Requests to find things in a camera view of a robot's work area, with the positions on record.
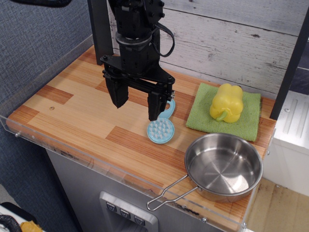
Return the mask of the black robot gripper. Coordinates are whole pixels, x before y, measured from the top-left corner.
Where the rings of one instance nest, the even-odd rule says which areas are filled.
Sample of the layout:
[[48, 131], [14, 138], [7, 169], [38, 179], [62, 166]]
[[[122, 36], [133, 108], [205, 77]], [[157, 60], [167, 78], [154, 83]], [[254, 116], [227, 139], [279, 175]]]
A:
[[150, 43], [140, 51], [121, 47], [120, 56], [103, 55], [103, 77], [113, 104], [120, 108], [128, 100], [128, 88], [148, 93], [149, 120], [155, 121], [174, 98], [175, 79], [159, 65], [159, 54]]

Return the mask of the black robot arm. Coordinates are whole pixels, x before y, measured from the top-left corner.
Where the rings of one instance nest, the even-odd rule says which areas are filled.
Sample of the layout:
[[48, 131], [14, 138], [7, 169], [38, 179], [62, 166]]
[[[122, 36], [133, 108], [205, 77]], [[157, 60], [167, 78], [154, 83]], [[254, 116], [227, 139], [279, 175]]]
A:
[[113, 104], [120, 108], [128, 100], [128, 89], [148, 94], [149, 120], [155, 121], [174, 97], [175, 78], [164, 71], [159, 61], [174, 50], [160, 52], [160, 31], [171, 38], [173, 33], [159, 20], [164, 3], [161, 0], [111, 0], [109, 2], [117, 24], [115, 39], [119, 45], [117, 57], [104, 55], [103, 76]]

